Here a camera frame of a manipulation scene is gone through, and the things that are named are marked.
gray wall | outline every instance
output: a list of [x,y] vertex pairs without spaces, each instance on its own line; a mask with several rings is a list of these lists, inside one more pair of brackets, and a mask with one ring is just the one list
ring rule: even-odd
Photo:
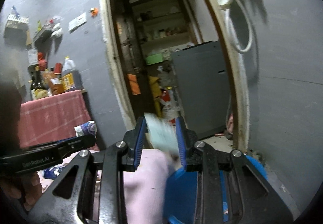
[[37,31],[37,21],[45,23],[46,3],[48,0],[5,0],[0,12],[0,73],[3,76],[16,76],[21,79],[21,84],[25,86],[19,90],[23,102],[30,101],[30,76],[28,75],[28,56],[26,51],[26,33],[21,30],[6,29],[7,17],[13,5],[21,16],[29,17],[30,34]]
[[[13,4],[17,6],[21,15],[30,16],[32,33],[37,29],[39,19],[44,24],[48,16],[62,18],[61,26],[64,31],[62,38],[55,41],[48,39],[39,46],[38,50],[48,54],[49,67],[53,67],[57,62],[63,63],[65,56],[75,61],[84,88],[88,91],[85,99],[88,99],[91,117],[98,125],[99,135],[105,146],[121,140],[126,129],[109,78],[109,64],[106,62],[101,17],[98,15],[91,18],[89,13],[91,7],[99,7],[99,0],[6,0],[1,12],[1,27],[5,24],[5,19]],[[87,22],[69,33],[68,23],[84,12],[87,13]],[[20,40],[19,52],[24,55],[23,65],[27,68],[25,37]],[[3,40],[0,39],[0,54],[3,55],[5,50],[11,50],[11,48],[7,45],[3,46]],[[30,100],[29,84],[26,91],[25,100]]]
[[[249,148],[264,153],[300,211],[323,181],[323,2],[244,0],[256,42],[244,55]],[[234,6],[241,38],[241,13]]]

yellow label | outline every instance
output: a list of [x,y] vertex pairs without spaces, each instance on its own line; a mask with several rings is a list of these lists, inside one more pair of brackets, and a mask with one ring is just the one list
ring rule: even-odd
[[67,90],[75,87],[74,78],[73,78],[73,74],[72,73],[69,73],[69,74],[63,76],[62,77],[62,80],[63,80],[63,88],[64,88],[64,91],[67,91]]

plaid cloth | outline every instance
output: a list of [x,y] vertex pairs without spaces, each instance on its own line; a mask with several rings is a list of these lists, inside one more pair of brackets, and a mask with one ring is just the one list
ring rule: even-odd
[[74,127],[89,120],[79,90],[26,102],[21,105],[18,124],[20,147],[73,137]]

door frame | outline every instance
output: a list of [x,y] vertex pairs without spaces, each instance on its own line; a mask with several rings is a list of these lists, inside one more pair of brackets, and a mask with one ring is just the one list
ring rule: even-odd
[[[230,43],[225,30],[224,18],[216,0],[204,0],[211,14],[214,26],[219,36],[224,59],[227,65],[230,91],[232,97],[232,112],[234,116],[234,148],[247,152],[249,142],[249,94],[243,59]],[[127,130],[135,126],[134,115],[117,52],[116,39],[111,14],[110,0],[100,0],[102,30],[107,45],[107,59],[110,64],[110,76],[113,81],[118,104]]]

plastic jug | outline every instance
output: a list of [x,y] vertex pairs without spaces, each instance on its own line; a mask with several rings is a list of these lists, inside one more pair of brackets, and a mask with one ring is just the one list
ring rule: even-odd
[[80,73],[76,65],[68,56],[65,57],[65,63],[62,69],[62,81],[64,92],[83,89]]

